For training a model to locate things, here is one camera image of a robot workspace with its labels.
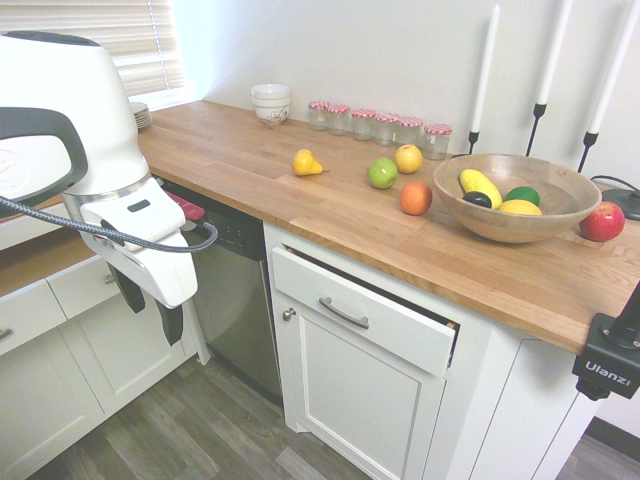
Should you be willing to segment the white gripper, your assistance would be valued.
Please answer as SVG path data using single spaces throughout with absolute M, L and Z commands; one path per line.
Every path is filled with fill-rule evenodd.
M 105 221 L 117 231 L 163 246 L 187 245 L 180 232 L 185 223 L 183 210 L 153 178 L 124 196 L 81 205 L 80 215 L 87 223 L 100 225 Z M 156 306 L 167 343 L 173 346 L 179 342 L 183 334 L 181 304 L 197 290 L 191 255 L 132 244 L 122 246 L 89 233 L 81 236 L 109 263 L 109 271 L 129 308 L 135 314 L 145 309 L 141 288 L 145 290 L 158 300 Z

